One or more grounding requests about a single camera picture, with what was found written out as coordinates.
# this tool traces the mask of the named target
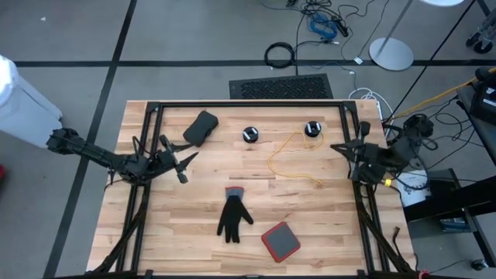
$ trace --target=black puck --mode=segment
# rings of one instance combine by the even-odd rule
[[[322,131],[322,126],[319,122],[310,121],[305,125],[305,134],[310,137],[317,137]]]
[[[258,140],[258,130],[255,127],[248,127],[243,130],[243,140],[247,143],[254,143]]]

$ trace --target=black floor mat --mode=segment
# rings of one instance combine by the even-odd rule
[[[231,99],[333,98],[327,74],[230,81],[229,92]]]

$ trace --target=white trash bin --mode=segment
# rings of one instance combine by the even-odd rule
[[[0,131],[47,148],[62,112],[19,76],[12,61],[0,56]]]

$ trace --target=white stand base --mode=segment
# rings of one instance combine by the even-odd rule
[[[413,52],[409,46],[400,40],[390,38],[384,49],[379,53],[385,38],[372,42],[369,54],[372,60],[382,68],[390,71],[402,71],[413,64]]]

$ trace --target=wooden tabletop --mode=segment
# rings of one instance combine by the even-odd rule
[[[361,100],[356,105],[360,121],[371,124],[367,141],[385,146],[375,102]],[[146,101],[127,103],[116,153],[133,152],[131,139],[139,138],[145,107]],[[185,143],[182,133],[201,110],[205,108],[166,108],[161,133],[173,143]],[[153,269],[155,274],[183,275],[354,275],[358,269],[366,270],[353,189],[351,181],[346,179],[348,163],[329,148],[332,143],[343,142],[338,108],[206,110],[219,118],[219,126],[202,147],[177,155],[181,160],[199,151],[188,167],[189,183],[180,184],[175,171],[152,182],[139,272]],[[297,134],[274,157],[273,165],[284,174],[310,174],[322,184],[272,173],[267,158],[292,132],[302,131],[311,120],[322,124],[324,143],[316,150],[309,150],[302,135]],[[147,149],[155,119],[151,123]],[[258,128],[257,143],[243,141],[241,132],[247,126]],[[313,145],[319,140],[308,141]],[[229,186],[245,188],[243,204],[255,221],[253,225],[244,220],[239,224],[240,244],[225,243],[223,236],[216,235],[226,202],[225,188]],[[128,197],[128,184],[108,187],[88,261],[89,270],[97,267],[119,240]],[[391,242],[394,227],[401,228],[398,246],[414,268],[412,244],[398,194],[379,185],[376,199],[384,236]],[[288,223],[301,249],[282,263],[275,263],[260,237],[281,221]],[[377,245],[372,235],[370,239],[375,267],[380,270]],[[132,247],[128,247],[128,269],[132,252]]]

